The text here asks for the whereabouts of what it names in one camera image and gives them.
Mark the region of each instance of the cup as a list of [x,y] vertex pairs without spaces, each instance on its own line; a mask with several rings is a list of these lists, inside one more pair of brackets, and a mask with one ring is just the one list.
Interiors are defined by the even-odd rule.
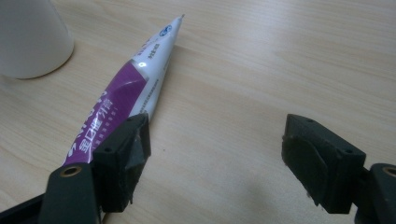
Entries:
[[73,48],[50,0],[0,0],[0,75],[46,75],[64,64]]

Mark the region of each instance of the wooden table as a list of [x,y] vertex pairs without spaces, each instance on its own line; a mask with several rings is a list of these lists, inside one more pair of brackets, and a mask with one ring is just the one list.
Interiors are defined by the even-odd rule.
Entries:
[[186,14],[134,204],[106,223],[353,223],[281,160],[288,113],[396,163],[393,0],[53,0],[75,39],[49,75],[0,77],[0,211],[45,191],[120,67]]

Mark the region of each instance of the screw hole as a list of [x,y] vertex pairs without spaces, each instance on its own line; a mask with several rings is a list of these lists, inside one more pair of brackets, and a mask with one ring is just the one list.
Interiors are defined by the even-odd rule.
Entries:
[[78,174],[81,172],[81,167],[80,166],[70,166],[66,167],[64,170],[61,171],[61,177],[70,177],[73,175]]
[[382,168],[382,170],[383,170],[387,175],[391,175],[391,176],[393,176],[393,177],[396,177],[396,168],[390,167],[390,166],[386,166],[386,167]]

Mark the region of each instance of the toothpaste tube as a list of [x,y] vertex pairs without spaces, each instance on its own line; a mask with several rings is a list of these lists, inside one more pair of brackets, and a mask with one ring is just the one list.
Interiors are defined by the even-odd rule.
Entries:
[[91,110],[64,165],[92,160],[92,152],[127,118],[151,119],[183,16],[152,36],[114,76]]

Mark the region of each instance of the wood grain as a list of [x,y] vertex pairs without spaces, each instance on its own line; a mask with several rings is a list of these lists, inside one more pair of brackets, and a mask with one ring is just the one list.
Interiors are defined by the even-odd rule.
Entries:
[[306,196],[281,160],[288,113],[396,163],[392,0],[53,0],[75,39],[43,77],[0,77],[0,211],[43,193],[97,97],[186,14],[150,123],[134,204],[106,223],[353,223]]

